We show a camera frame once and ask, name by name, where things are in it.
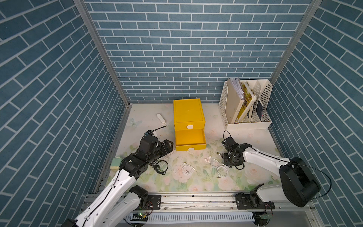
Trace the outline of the yellow drawer cabinet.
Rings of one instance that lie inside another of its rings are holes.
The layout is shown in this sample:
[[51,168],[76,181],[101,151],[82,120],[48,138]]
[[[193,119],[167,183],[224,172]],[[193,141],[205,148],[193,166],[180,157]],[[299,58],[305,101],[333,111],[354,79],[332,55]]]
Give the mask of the yellow drawer cabinet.
[[173,102],[174,126],[177,151],[204,150],[205,116],[201,100],[183,99]]

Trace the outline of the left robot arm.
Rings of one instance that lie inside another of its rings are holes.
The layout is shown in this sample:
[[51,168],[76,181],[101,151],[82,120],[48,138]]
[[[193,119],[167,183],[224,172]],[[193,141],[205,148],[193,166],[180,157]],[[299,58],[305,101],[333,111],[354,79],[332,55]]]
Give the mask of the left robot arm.
[[159,141],[153,134],[145,134],[136,152],[122,160],[102,193],[75,220],[68,218],[62,226],[115,227],[132,211],[144,208],[148,191],[134,183],[150,164],[171,153],[173,146],[169,140]]

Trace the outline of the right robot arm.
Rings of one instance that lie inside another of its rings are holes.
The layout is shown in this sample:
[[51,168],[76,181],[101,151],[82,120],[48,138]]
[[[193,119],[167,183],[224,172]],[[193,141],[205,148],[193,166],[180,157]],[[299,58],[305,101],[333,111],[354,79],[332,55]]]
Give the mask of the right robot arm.
[[280,183],[260,183],[250,191],[251,205],[254,208],[271,201],[289,201],[302,208],[309,201],[324,197],[331,191],[332,180],[328,178],[327,192],[316,195],[321,190],[321,184],[311,170],[319,169],[308,166],[299,157],[287,159],[268,154],[250,144],[238,144],[231,136],[224,139],[222,145],[226,152],[220,156],[226,166],[245,167],[246,163],[255,164],[279,177]]

